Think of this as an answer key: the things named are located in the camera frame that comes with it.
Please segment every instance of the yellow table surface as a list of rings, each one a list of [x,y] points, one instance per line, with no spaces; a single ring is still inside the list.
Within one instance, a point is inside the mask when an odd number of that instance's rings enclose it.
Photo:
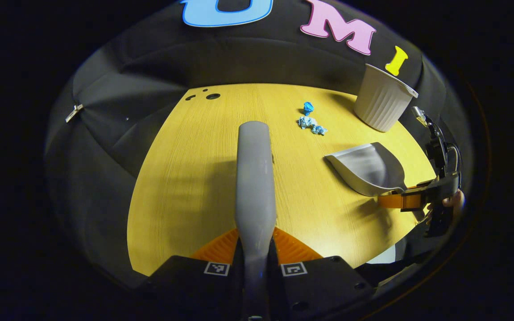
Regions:
[[[206,99],[214,93],[221,96]],[[402,239],[418,223],[414,214],[378,207],[376,197],[351,189],[323,156],[380,142],[400,160],[406,185],[434,178],[434,170],[399,122],[378,132],[353,113],[355,100],[294,85],[188,90],[153,141],[134,187],[127,230],[134,270],[149,276],[170,256],[190,256],[235,227],[237,131],[250,120],[269,125],[277,227],[353,268]],[[310,116],[328,129],[325,136],[297,125],[307,101],[315,107]]]

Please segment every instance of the crumpled blue paper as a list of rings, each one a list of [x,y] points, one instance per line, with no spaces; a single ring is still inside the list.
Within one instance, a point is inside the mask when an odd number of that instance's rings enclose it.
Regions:
[[[314,109],[315,108],[312,107],[312,104],[310,102],[304,103],[304,115],[305,116],[309,116]]]
[[[313,134],[321,134],[322,136],[324,136],[325,132],[328,132],[328,130],[323,126],[313,126],[311,132]]]
[[[307,117],[307,116],[301,116],[296,123],[300,126],[301,129],[305,129],[309,126],[316,126],[317,122],[316,119]]]

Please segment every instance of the white cup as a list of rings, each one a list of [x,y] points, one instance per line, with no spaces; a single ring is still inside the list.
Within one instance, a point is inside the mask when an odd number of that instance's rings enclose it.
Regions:
[[[418,93],[396,77],[366,64],[355,114],[380,132],[387,132]]]

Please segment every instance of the foam letter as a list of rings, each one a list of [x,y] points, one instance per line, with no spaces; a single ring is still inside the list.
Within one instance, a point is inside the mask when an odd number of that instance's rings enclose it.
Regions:
[[[370,55],[370,42],[376,29],[358,19],[345,22],[336,8],[330,4],[325,4],[319,0],[307,1],[312,4],[311,19],[308,25],[300,26],[302,32],[327,38],[328,32],[324,30],[324,26],[328,24],[336,41],[343,41],[349,35],[354,34],[346,44],[361,54]]]
[[[238,12],[218,9],[219,0],[182,0],[184,23],[194,27],[223,27],[249,24],[265,18],[273,8],[273,0],[251,0],[249,8]]]
[[[397,76],[400,73],[400,67],[404,63],[404,60],[408,59],[408,54],[397,45],[394,45],[394,48],[396,48],[396,54],[394,58],[392,58],[392,61],[386,64],[386,70],[392,75]]]

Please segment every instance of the dustpan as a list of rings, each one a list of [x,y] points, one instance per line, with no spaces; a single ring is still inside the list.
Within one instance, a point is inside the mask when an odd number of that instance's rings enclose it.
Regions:
[[[407,189],[402,164],[380,143],[364,144],[325,157],[344,181],[362,195],[403,193]]]

